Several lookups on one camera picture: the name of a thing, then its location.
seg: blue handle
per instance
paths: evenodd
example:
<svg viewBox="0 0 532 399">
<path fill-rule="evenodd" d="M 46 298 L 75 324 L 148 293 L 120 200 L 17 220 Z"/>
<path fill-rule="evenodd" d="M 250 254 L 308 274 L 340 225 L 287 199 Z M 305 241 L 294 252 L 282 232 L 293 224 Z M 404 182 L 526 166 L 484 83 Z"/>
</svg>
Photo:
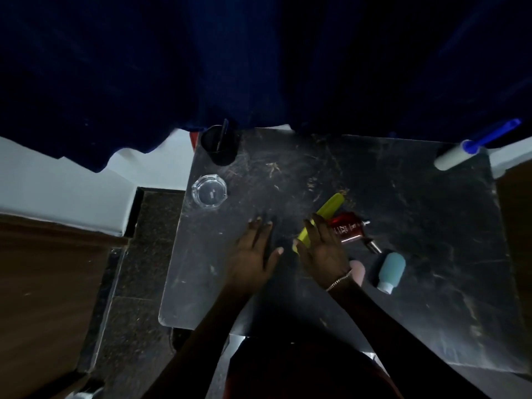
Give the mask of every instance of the blue handle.
<svg viewBox="0 0 532 399">
<path fill-rule="evenodd" d="M 495 140 L 496 138 L 502 136 L 503 134 L 508 133 L 510 130 L 515 129 L 520 124 L 521 124 L 521 119 L 508 120 L 501 127 L 493 130 L 491 133 L 488 133 L 487 135 L 482 137 L 480 140 L 469 141 L 469 142 L 464 143 L 463 148 L 467 153 L 476 154 L 479 147 L 483 146 L 484 144 L 488 144 L 490 141 Z"/>
</svg>

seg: red clothing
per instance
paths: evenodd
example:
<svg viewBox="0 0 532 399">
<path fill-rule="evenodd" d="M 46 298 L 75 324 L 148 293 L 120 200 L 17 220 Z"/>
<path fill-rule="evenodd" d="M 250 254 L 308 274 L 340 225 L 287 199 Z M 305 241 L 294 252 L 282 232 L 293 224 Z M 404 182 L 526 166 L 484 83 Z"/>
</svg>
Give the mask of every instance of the red clothing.
<svg viewBox="0 0 532 399">
<path fill-rule="evenodd" d="M 232 357 L 224 399 L 398 398 L 389 376 L 368 356 L 339 342 L 249 338 Z"/>
</svg>

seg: turquoise travel bottle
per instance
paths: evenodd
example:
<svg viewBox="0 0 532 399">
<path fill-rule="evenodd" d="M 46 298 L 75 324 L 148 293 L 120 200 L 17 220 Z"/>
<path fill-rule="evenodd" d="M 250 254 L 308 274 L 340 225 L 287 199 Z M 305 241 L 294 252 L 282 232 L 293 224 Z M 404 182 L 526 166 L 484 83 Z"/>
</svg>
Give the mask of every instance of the turquoise travel bottle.
<svg viewBox="0 0 532 399">
<path fill-rule="evenodd" d="M 405 267 L 406 261 L 403 255 L 397 252 L 389 253 L 380 268 L 377 288 L 383 293 L 391 294 L 392 290 L 399 285 Z"/>
</svg>

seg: hand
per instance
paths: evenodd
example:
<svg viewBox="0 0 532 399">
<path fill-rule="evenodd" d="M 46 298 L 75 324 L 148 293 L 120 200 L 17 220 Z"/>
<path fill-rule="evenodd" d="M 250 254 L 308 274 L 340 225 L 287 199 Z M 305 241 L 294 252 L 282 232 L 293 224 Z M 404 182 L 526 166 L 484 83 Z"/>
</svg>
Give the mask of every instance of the hand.
<svg viewBox="0 0 532 399">
<path fill-rule="evenodd" d="M 233 293 L 253 295 L 270 279 L 283 248 L 276 248 L 264 263 L 264 249 L 270 236 L 272 223 L 262 226 L 257 217 L 249 221 L 246 231 L 237 240 L 235 248 L 229 255 L 225 288 Z"/>
<path fill-rule="evenodd" d="M 299 239 L 295 239 L 294 243 L 303 268 L 321 288 L 327 289 L 349 272 L 349 262 L 342 243 L 323 217 L 312 214 L 312 219 L 316 226 L 309 220 L 303 220 L 309 233 L 310 248 Z"/>
</svg>

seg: black cup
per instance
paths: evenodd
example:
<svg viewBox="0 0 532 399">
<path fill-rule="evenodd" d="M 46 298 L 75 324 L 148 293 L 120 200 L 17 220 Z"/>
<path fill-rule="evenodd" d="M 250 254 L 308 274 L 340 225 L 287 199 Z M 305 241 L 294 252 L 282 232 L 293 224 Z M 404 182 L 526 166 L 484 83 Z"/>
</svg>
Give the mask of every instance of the black cup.
<svg viewBox="0 0 532 399">
<path fill-rule="evenodd" d="M 222 138 L 220 149 L 216 150 L 221 135 L 222 126 L 217 124 L 209 127 L 201 134 L 201 146 L 216 165 L 226 167 L 235 160 L 238 152 L 238 136 L 233 129 L 228 128 Z"/>
</svg>

